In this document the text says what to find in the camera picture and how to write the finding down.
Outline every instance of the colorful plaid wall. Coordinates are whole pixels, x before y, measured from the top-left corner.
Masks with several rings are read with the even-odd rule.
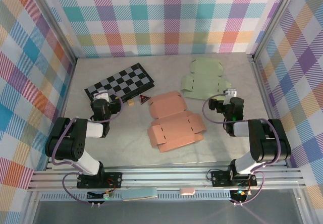
[[[260,41],[261,41],[261,39],[262,39],[262,36],[263,36],[263,34],[264,34],[265,30],[267,29],[267,27],[268,27],[268,25],[269,25],[270,21],[271,21],[271,20],[272,20],[272,18],[273,18],[273,15],[275,14],[275,11],[276,11],[276,9],[277,9],[277,7],[278,7],[278,5],[279,5],[280,1],[281,1],[281,0],[275,0],[275,2],[274,2],[274,4],[273,4],[273,7],[272,7],[271,11],[269,12],[269,14],[268,14],[268,16],[267,16],[267,18],[266,18],[266,21],[265,21],[265,22],[264,22],[264,24],[262,25],[261,31],[260,31],[260,33],[259,33],[259,34],[258,34],[258,36],[257,36],[256,42],[255,42],[255,44],[253,45],[253,47],[252,47],[252,50],[251,50],[250,54],[254,54],[254,52],[256,51],[256,49],[257,49],[257,47],[258,47],[258,45],[259,45],[259,43],[260,43]]]
[[[259,59],[292,164],[323,221],[323,0],[292,0]]]
[[[34,0],[0,0],[0,223],[17,223],[71,63]]]
[[[124,57],[246,51],[269,0],[46,1],[78,56]]]

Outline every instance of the white tabletop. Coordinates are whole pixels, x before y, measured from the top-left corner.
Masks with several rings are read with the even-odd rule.
[[[88,119],[93,112],[84,89],[136,63],[141,63],[155,81],[155,87],[144,92],[144,95],[155,96],[173,90],[179,91],[181,78],[190,74],[189,65],[196,57],[221,60],[224,77],[238,90],[238,96],[244,99],[244,119],[267,117],[244,53],[79,59],[71,83],[65,117]],[[203,100],[185,100],[188,110],[202,115]],[[160,153],[158,149],[151,147],[147,134],[153,121],[148,104],[141,105],[139,96],[134,101],[134,106],[125,103],[120,117],[111,121],[106,138],[86,139],[86,151],[104,166],[231,161],[249,151],[248,138],[230,137],[222,125],[204,119],[207,127],[204,140]],[[206,110],[210,118],[223,120],[223,115]]]

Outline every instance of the chessboard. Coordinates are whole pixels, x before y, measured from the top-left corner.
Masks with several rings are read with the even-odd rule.
[[[140,63],[126,68],[100,82],[84,89],[91,101],[94,100],[94,95],[99,91],[108,90],[121,97],[123,102],[145,92],[154,87],[153,79],[148,75]],[[109,95],[113,101],[115,95]]]

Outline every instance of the red triangle sign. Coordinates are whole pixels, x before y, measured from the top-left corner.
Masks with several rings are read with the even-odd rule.
[[[140,101],[141,101],[141,104],[144,104],[146,101],[148,101],[150,99],[150,97],[148,96],[144,96],[142,94],[140,94]]]

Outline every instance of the light green cardboard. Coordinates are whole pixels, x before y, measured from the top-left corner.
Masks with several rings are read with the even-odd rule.
[[[231,88],[231,83],[219,76],[206,74],[186,75],[181,81],[181,90],[186,98],[208,99],[212,95],[221,94],[224,90]],[[215,97],[224,100],[225,96]]]
[[[191,63],[190,71],[197,74],[222,76],[223,66],[217,59],[198,57]]]

